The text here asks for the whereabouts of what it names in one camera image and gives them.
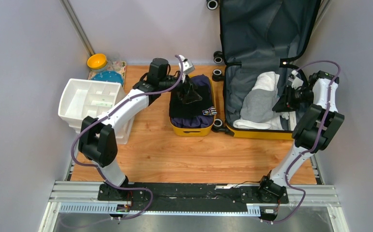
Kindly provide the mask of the yellow plastic basket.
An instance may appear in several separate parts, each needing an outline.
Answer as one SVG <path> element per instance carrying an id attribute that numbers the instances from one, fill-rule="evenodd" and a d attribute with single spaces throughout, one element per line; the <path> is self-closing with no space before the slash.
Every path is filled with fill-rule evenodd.
<path id="1" fill-rule="evenodd" d="M 169 120 L 176 135 L 206 136 L 218 114 L 213 84 L 204 74 L 193 76 L 191 82 L 202 100 L 184 104 L 176 93 L 171 93 Z"/>

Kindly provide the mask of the yellow Pikachu suitcase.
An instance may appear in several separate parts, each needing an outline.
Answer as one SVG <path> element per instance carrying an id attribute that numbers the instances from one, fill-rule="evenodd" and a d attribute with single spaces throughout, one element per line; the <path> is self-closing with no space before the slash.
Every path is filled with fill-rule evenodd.
<path id="1" fill-rule="evenodd" d="M 221 50 L 214 52 L 225 64 L 223 100 L 225 133 L 239 138 L 291 140 L 289 121 L 283 130 L 239 129 L 244 98 L 259 74 L 280 76 L 283 93 L 294 61 L 309 43 L 321 1 L 319 0 L 221 0 L 218 2 Z"/>

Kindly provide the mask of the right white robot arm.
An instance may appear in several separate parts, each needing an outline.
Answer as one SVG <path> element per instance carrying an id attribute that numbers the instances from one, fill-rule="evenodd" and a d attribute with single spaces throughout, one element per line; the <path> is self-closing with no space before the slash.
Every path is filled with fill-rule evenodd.
<path id="1" fill-rule="evenodd" d="M 318 71 L 310 76 L 306 88 L 285 95 L 286 104 L 308 102 L 310 106 L 293 130 L 291 150 L 260 180 L 256 196 L 261 202 L 278 202 L 305 160 L 328 147 L 345 119 L 335 103 L 338 85 L 338 75 Z"/>

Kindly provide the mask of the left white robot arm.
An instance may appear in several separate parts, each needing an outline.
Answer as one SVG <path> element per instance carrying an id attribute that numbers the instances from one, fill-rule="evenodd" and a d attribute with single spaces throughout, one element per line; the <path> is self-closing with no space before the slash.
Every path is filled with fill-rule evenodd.
<path id="1" fill-rule="evenodd" d="M 177 55 L 179 71 L 170 75 L 170 65 L 164 58 L 154 58 L 147 73 L 120 102 L 97 117 L 87 116 L 81 124 L 81 132 L 72 144 L 71 151 L 78 150 L 92 163 L 104 181 L 111 186 L 110 194 L 118 201 L 127 198 L 129 187 L 124 184 L 127 176 L 116 160 L 118 154 L 117 132 L 133 117 L 150 106 L 163 93 L 189 90 L 188 74 L 194 71 L 193 63 Z"/>

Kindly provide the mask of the navy blue garment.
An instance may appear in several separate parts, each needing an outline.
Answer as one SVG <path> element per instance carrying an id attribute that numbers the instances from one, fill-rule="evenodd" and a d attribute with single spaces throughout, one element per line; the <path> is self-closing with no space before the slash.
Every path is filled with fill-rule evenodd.
<path id="1" fill-rule="evenodd" d="M 203 85 L 210 85 L 209 78 L 203 74 L 197 75 L 191 78 L 191 81 L 198 87 Z M 186 128 L 186 129 L 193 129 L 193 128 L 207 128 L 209 127 L 213 121 L 214 116 L 196 116 L 193 118 L 170 118 L 171 123 L 178 127 L 178 128 Z"/>

